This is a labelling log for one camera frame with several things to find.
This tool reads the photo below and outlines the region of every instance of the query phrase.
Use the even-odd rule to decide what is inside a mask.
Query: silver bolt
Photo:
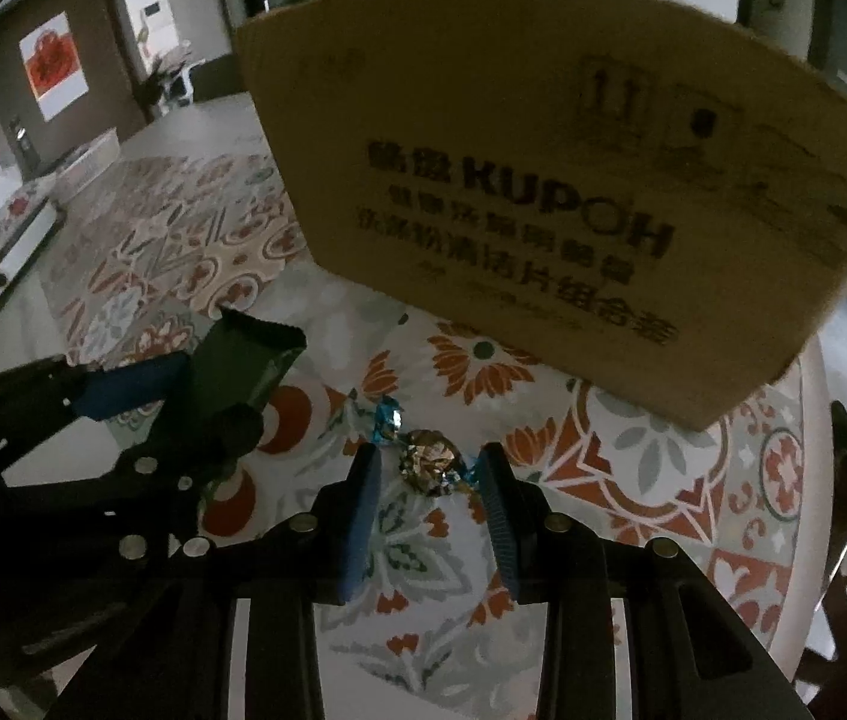
[[[317,517],[309,512],[303,512],[302,514],[295,514],[294,517],[290,519],[290,530],[294,533],[313,533],[317,530],[317,526],[320,524]]]
[[[657,557],[677,557],[680,554],[680,547],[672,538],[655,538],[650,543]]]
[[[184,545],[184,554],[187,557],[204,557],[211,550],[211,543],[204,536],[191,538]]]
[[[120,539],[118,552],[120,552],[120,557],[125,560],[140,560],[147,554],[147,539],[143,536],[137,536],[136,533],[132,536],[124,536]]]
[[[553,514],[547,514],[545,519],[543,519],[543,526],[547,528],[550,533],[566,533],[573,527],[573,520],[566,514],[553,512]]]
[[[137,458],[137,462],[134,463],[134,471],[142,474],[152,474],[157,470],[157,458],[151,457],[142,457]]]

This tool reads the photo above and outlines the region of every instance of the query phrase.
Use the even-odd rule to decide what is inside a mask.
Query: floral tablecloth
[[[404,428],[475,456],[506,447],[556,511],[605,538],[664,533],[769,647],[790,582],[803,489],[801,364],[703,433],[681,430],[519,349],[328,274],[307,253],[271,158],[121,163],[72,201],[41,265],[75,362],[193,349],[228,304],[302,327],[308,347],[265,412],[257,451],[201,512],[218,543],[260,536],[342,479],[392,394]],[[139,442],[156,407],[110,423]],[[545,610],[500,584],[474,496],[420,497],[384,449],[358,597],[319,608],[321,645],[462,715],[527,720]],[[617,607],[618,640],[624,640]],[[629,715],[617,647],[620,716]]]
[[[392,394],[406,408],[406,429],[440,429],[471,456],[485,442],[503,443],[518,475],[601,536],[675,538],[769,646],[801,506],[799,362],[708,431],[691,433],[305,257],[250,313],[302,327],[308,348],[267,407],[257,452],[203,512],[219,543],[259,536],[308,509],[322,485],[346,475],[372,431],[374,402]],[[116,356],[194,346],[209,325],[166,298]],[[148,421],[147,413],[124,415],[115,429],[129,445]],[[394,452],[384,450],[367,580],[346,607],[319,608],[318,635],[427,701],[487,720],[527,720],[545,610],[516,607],[500,584],[479,501],[413,493]],[[622,613],[614,616],[622,626]],[[617,657],[620,716],[629,716],[625,647]]]

